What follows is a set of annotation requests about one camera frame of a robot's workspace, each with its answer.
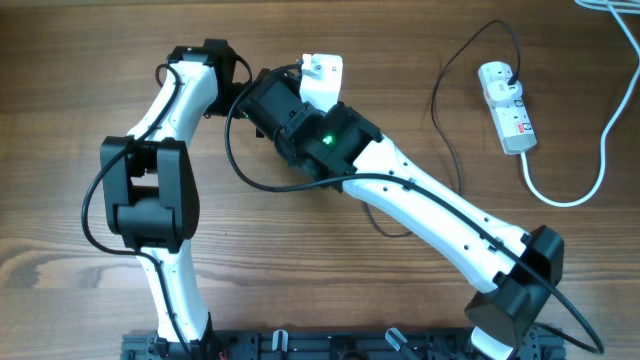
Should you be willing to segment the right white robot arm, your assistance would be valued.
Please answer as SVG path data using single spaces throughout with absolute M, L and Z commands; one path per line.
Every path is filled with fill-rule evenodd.
M 307 188 L 331 186 L 386 213 L 441 253 L 475 288 L 464 312 L 471 343 L 490 359 L 509 359 L 562 277 L 564 241 L 490 216 L 409 160 L 372 122 L 340 101 L 303 93 L 288 68 L 264 72 L 239 97 L 249 118 Z

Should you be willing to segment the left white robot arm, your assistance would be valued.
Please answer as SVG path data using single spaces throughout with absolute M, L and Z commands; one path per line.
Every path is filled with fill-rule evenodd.
M 226 116 L 245 84 L 233 80 L 244 60 L 227 41 L 178 46 L 143 119 L 100 149 L 106 220 L 124 255 L 141 264 L 158 317 L 156 330 L 126 335 L 124 359 L 222 359 L 224 346 L 200 296 L 193 260 L 200 201 L 188 147 L 201 117 Z

